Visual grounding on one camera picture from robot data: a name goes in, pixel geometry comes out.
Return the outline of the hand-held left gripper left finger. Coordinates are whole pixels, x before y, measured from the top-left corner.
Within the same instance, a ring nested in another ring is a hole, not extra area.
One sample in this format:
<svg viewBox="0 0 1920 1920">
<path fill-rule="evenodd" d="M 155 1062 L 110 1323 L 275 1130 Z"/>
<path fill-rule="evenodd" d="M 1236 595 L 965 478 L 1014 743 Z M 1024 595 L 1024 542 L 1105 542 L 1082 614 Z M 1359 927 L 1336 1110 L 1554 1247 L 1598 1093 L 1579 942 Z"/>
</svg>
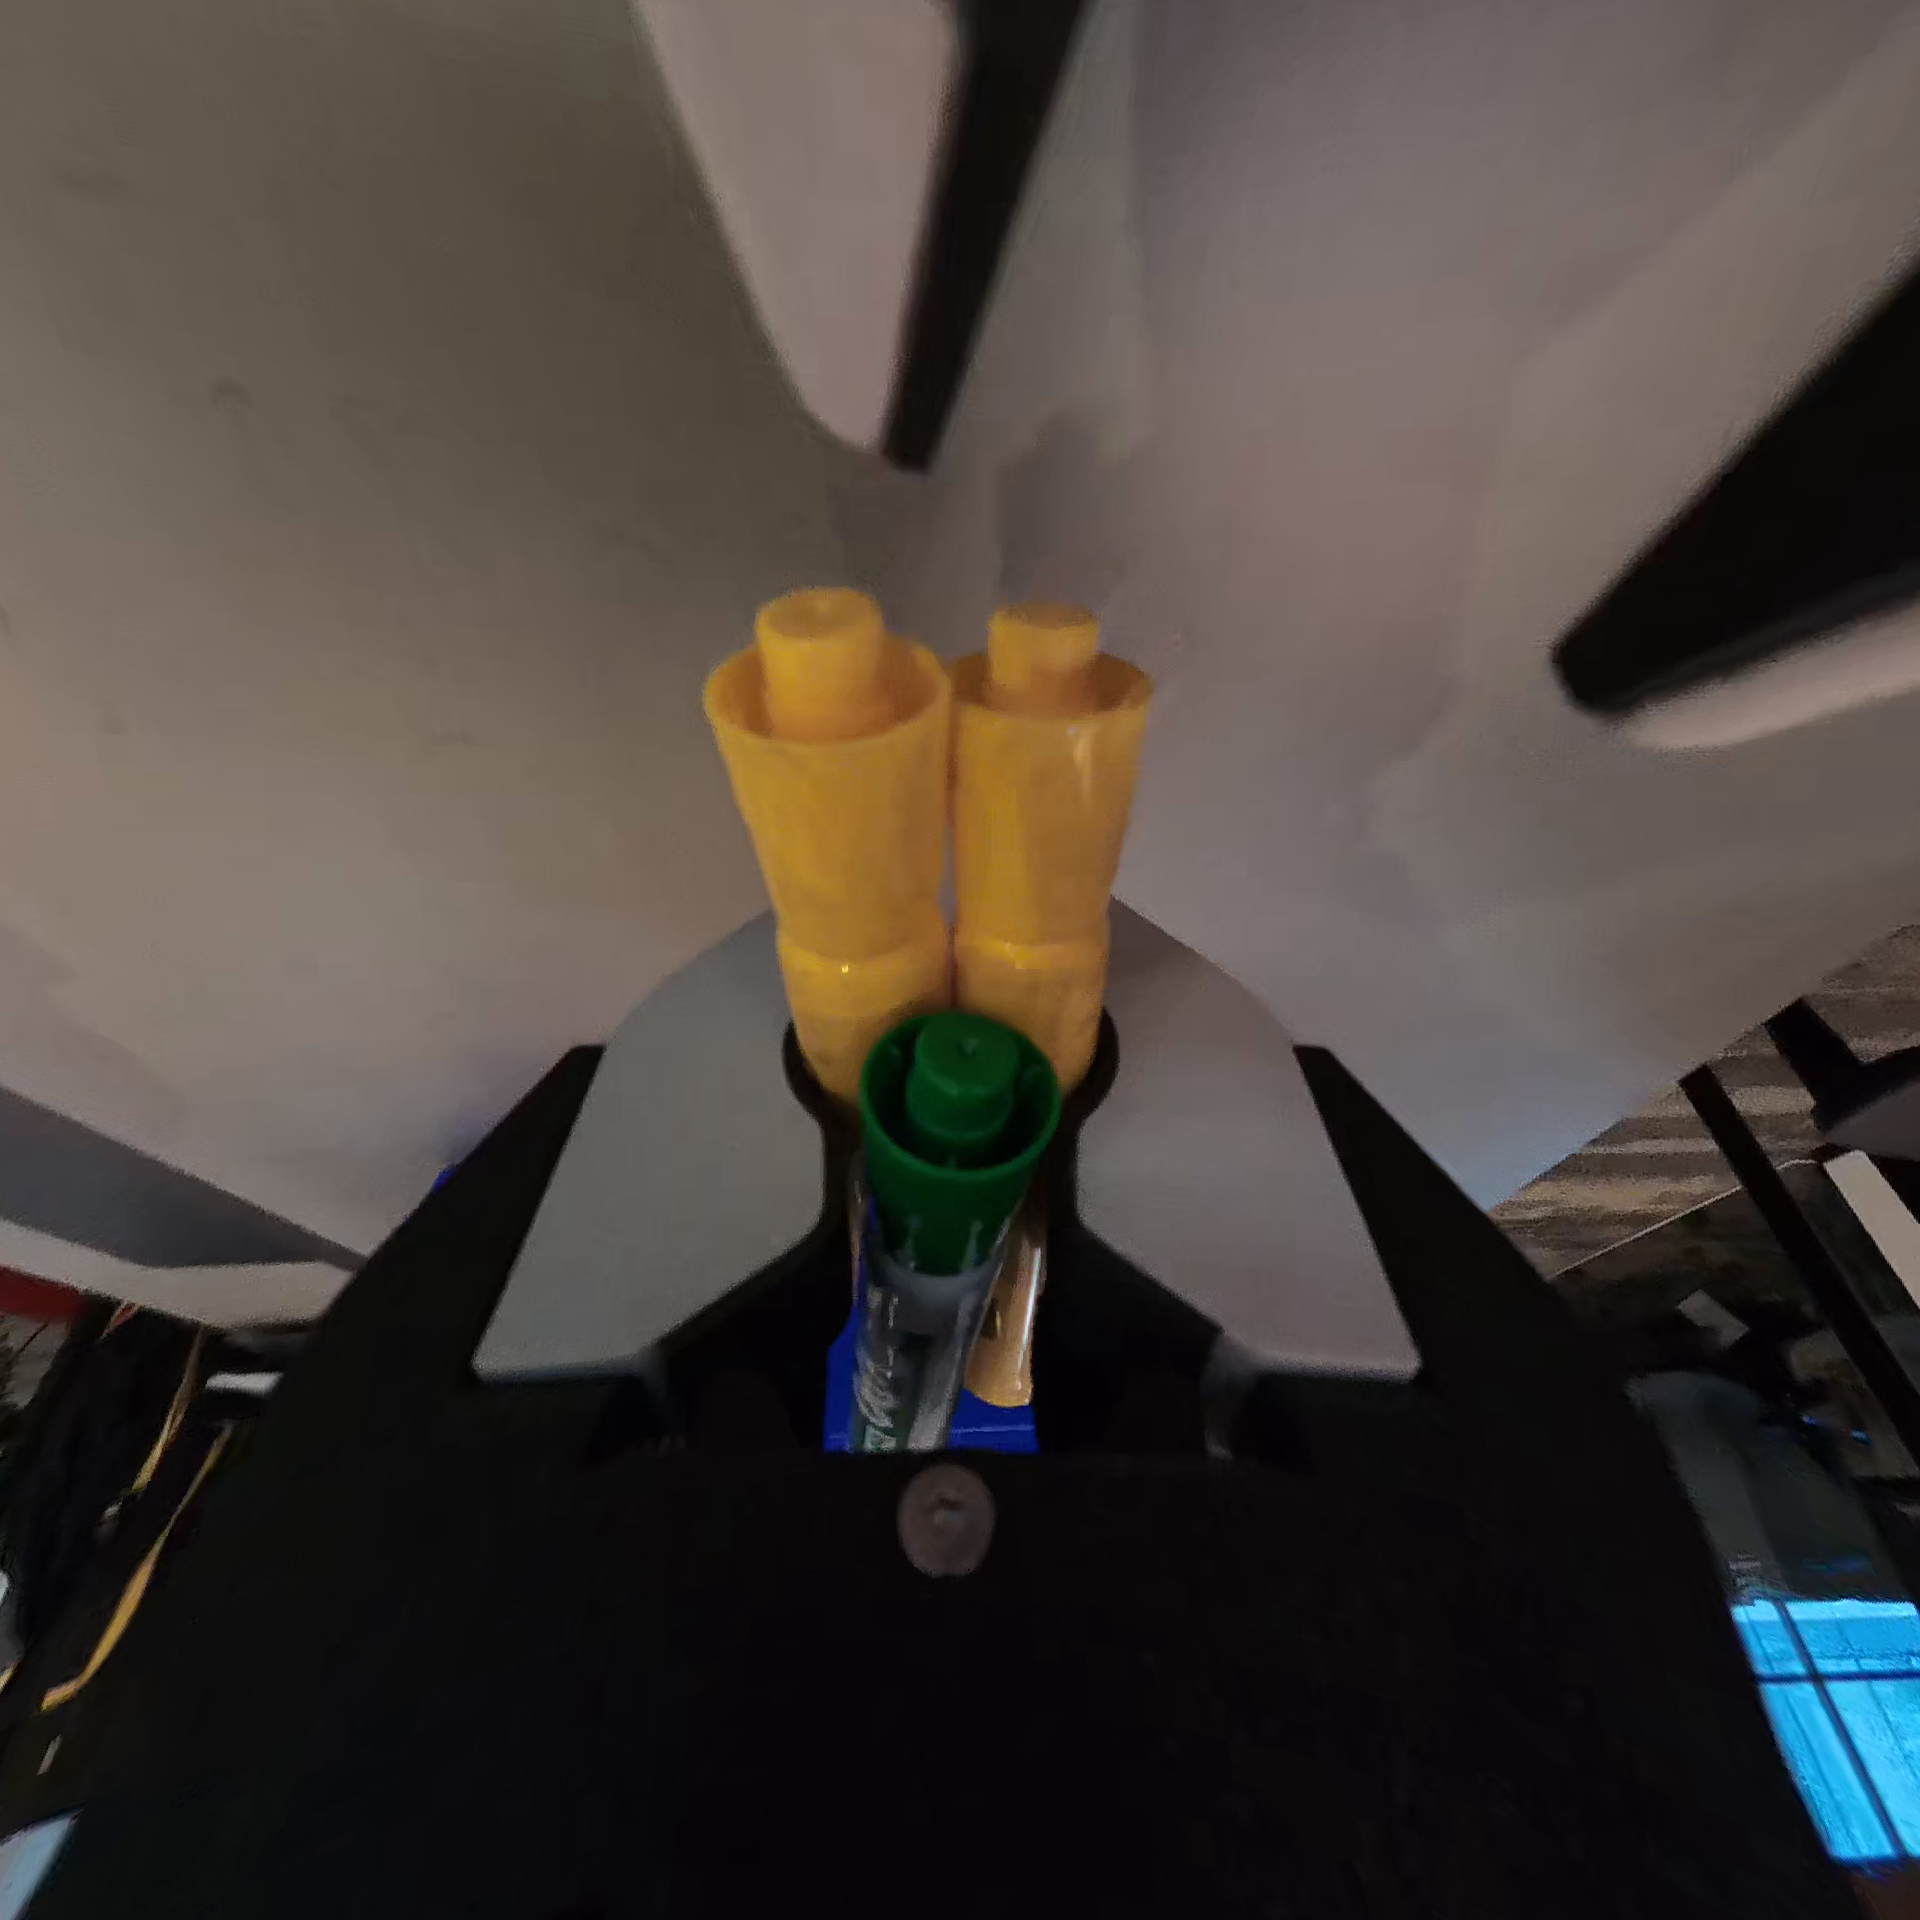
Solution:
<svg viewBox="0 0 1920 1920">
<path fill-rule="evenodd" d="M 674 1333 L 802 1245 L 826 1139 L 786 1077 L 786 1028 L 773 918 L 632 1008 L 476 1345 L 482 1381 L 659 1381 Z"/>
</svg>

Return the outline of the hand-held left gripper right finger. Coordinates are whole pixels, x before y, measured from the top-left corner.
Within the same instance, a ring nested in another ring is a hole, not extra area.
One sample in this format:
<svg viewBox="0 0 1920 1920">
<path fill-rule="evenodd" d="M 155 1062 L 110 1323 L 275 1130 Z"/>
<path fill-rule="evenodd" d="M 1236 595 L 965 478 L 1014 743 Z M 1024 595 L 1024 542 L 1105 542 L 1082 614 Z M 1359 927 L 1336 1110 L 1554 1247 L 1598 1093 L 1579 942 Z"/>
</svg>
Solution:
<svg viewBox="0 0 1920 1920">
<path fill-rule="evenodd" d="M 1412 1381 L 1416 1340 L 1295 1037 L 1129 905 L 1110 925 L 1116 1070 L 1081 1131 L 1082 1222 L 1268 1360 Z"/>
</svg>

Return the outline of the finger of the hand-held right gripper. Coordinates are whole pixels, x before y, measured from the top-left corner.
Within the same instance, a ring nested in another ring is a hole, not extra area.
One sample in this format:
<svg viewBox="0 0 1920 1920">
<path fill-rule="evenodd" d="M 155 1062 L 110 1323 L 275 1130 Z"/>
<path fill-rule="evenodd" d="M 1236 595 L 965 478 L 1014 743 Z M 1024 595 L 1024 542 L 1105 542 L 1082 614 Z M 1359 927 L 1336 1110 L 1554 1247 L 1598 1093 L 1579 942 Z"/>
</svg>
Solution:
<svg viewBox="0 0 1920 1920">
<path fill-rule="evenodd" d="M 1885 294 L 1550 650 L 1649 752 L 1734 749 L 1919 690 L 1919 288 Z"/>
<path fill-rule="evenodd" d="M 934 467 L 1068 78 L 1081 3 L 636 3 L 781 372 Z"/>
</svg>

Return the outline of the green white dry-erase marker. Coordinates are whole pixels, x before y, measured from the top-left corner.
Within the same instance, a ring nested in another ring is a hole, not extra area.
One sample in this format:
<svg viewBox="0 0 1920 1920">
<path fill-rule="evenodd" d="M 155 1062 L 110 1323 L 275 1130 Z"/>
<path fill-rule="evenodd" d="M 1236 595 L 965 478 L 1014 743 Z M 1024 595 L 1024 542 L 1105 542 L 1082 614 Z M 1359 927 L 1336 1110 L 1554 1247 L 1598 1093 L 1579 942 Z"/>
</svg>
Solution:
<svg viewBox="0 0 1920 1920">
<path fill-rule="evenodd" d="M 928 1012 L 875 1042 L 856 1104 L 849 1452 L 938 1452 L 1066 1097 L 1017 1028 Z"/>
</svg>

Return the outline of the yellow highlighter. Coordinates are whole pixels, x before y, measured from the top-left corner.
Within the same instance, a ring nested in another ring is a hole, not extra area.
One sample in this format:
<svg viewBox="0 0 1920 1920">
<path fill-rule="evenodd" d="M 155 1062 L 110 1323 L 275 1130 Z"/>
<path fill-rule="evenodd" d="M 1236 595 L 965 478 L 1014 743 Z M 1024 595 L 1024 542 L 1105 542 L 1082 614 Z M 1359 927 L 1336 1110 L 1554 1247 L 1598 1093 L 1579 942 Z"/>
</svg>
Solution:
<svg viewBox="0 0 1920 1920">
<path fill-rule="evenodd" d="M 778 920 L 806 1065 L 849 1104 L 875 1046 L 951 993 L 951 687 L 858 590 L 765 603 L 702 693 Z"/>
<path fill-rule="evenodd" d="M 993 612 L 951 667 L 955 990 L 1017 1028 L 1072 1097 L 1098 1057 L 1113 892 L 1151 678 L 1078 603 Z"/>
</svg>

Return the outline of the blue plastic bin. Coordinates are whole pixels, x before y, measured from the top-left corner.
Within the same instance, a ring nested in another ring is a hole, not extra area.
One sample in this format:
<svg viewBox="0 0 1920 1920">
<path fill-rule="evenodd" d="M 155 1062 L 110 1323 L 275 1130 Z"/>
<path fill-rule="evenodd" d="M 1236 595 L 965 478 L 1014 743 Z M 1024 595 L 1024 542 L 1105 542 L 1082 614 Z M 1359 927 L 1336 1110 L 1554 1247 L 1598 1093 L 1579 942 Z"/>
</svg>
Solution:
<svg viewBox="0 0 1920 1920">
<path fill-rule="evenodd" d="M 824 1372 L 824 1452 L 852 1452 L 856 1335 L 860 1300 L 826 1353 Z M 1030 1404 L 1001 1408 L 962 1387 L 950 1425 L 950 1446 L 999 1454 L 1036 1454 L 1041 1450 L 1039 1419 Z"/>
</svg>

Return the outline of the black yellow backpack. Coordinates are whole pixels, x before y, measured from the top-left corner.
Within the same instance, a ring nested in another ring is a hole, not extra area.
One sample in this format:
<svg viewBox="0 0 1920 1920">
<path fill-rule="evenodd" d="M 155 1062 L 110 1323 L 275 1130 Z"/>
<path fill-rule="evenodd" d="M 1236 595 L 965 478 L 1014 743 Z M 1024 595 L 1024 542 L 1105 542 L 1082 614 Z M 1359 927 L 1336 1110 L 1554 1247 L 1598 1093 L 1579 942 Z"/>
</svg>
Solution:
<svg viewBox="0 0 1920 1920">
<path fill-rule="evenodd" d="M 296 1343 L 86 1307 L 6 1450 L 2 1834 L 62 1805 L 84 1717 Z"/>
</svg>

